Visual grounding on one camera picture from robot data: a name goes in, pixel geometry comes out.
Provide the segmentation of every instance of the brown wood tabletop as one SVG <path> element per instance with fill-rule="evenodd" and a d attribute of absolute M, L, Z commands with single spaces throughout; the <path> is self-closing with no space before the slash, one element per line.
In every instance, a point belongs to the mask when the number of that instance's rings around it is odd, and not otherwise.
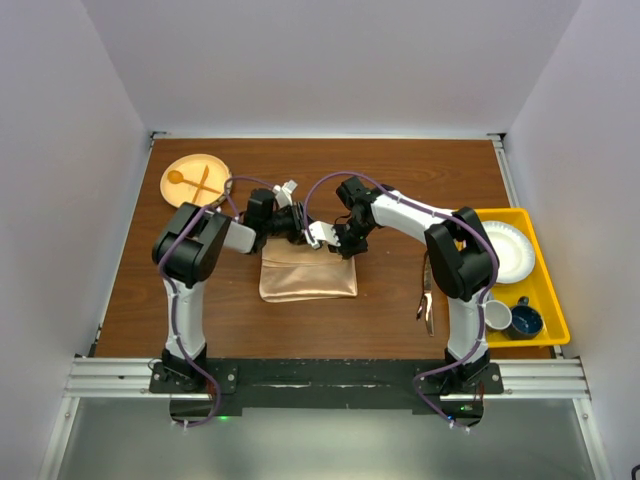
<path fill-rule="evenodd" d="M 176 139 L 153 147 L 96 349 L 100 357 L 157 357 L 167 338 L 167 299 L 151 248 L 175 213 L 160 177 L 178 158 L 208 153 L 236 175 L 298 182 L 303 200 L 322 176 L 359 171 L 403 194 L 446 208 L 508 206 L 490 141 L 335 139 Z M 346 213 L 335 189 L 319 188 L 310 214 L 333 221 Z M 238 181 L 244 209 L 257 185 Z M 229 212 L 228 205 L 224 210 Z M 258 294 L 260 256 L 224 250 L 206 286 L 204 331 L 209 356 L 264 358 L 442 358 L 449 327 L 446 297 L 436 305 L 435 337 L 416 322 L 424 245 L 391 229 L 369 236 L 356 257 L 353 299 L 266 303 Z M 495 358 L 548 358 L 549 349 L 496 349 Z"/>

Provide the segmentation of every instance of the silverware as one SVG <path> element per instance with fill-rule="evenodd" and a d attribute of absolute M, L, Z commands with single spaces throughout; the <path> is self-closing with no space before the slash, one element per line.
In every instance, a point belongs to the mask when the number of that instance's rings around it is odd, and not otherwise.
<path fill-rule="evenodd" d="M 422 268 L 422 297 L 420 298 L 420 305 L 416 312 L 416 320 L 420 320 L 424 314 L 424 321 L 427 325 L 427 333 L 433 337 L 435 332 L 433 330 L 433 298 L 431 297 L 431 285 L 433 279 L 431 276 L 431 262 L 429 261 L 428 252 L 424 253 L 424 264 Z"/>

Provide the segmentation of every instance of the white wall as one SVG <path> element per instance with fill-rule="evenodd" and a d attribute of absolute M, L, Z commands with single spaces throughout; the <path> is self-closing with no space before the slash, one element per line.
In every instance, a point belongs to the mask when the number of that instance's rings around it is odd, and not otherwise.
<path fill-rule="evenodd" d="M 507 135 L 617 478 L 640 464 L 640 4 L 584 0 Z"/>
<path fill-rule="evenodd" d="M 150 129 L 504 132 L 578 0 L 83 0 Z"/>
<path fill-rule="evenodd" d="M 78 0 L 0 4 L 0 478 L 37 475 L 144 166 L 142 123 Z"/>

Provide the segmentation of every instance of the yellow tray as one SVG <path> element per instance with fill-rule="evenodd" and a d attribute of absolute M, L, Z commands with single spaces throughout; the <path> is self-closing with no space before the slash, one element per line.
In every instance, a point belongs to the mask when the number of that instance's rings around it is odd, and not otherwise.
<path fill-rule="evenodd" d="M 544 328 L 531 340 L 510 340 L 500 332 L 488 332 L 489 347 L 532 347 L 547 345 L 565 345 L 570 335 L 567 322 L 562 314 L 556 292 L 551 283 L 549 271 L 544 263 L 538 239 L 533 230 L 529 213 L 523 208 L 494 208 L 476 210 L 480 220 L 497 220 L 513 225 L 529 239 L 536 252 L 536 266 L 531 275 L 523 281 L 511 285 L 497 284 L 491 290 L 496 299 L 514 306 L 520 297 L 529 297 L 529 305 L 542 314 Z"/>

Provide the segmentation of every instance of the beige cloth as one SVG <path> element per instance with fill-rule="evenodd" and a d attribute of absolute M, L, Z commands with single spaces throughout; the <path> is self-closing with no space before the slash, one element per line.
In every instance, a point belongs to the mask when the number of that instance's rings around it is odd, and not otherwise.
<path fill-rule="evenodd" d="M 265 302 L 294 302 L 358 295 L 353 257 L 344 260 L 324 245 L 293 245 L 271 238 L 262 249 L 260 297 Z"/>

